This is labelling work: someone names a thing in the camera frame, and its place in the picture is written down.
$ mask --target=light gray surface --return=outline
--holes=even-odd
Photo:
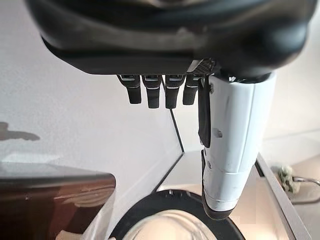
[[[0,161],[114,174],[112,229],[181,154],[163,89],[159,109],[148,109],[143,86],[142,104],[130,105],[116,76],[83,73],[51,54],[22,0],[0,1],[0,29],[0,122],[8,124]]]
[[[297,240],[311,240],[311,236],[306,229],[304,223],[301,221],[299,215],[297,214],[294,206],[291,204],[289,198],[287,197],[285,191],[281,188],[279,182],[275,178],[272,171],[269,169],[269,166],[264,161],[263,157],[259,154],[257,161],[267,179],[278,204],[283,212],[283,215],[286,218],[288,225],[291,228],[291,231]]]

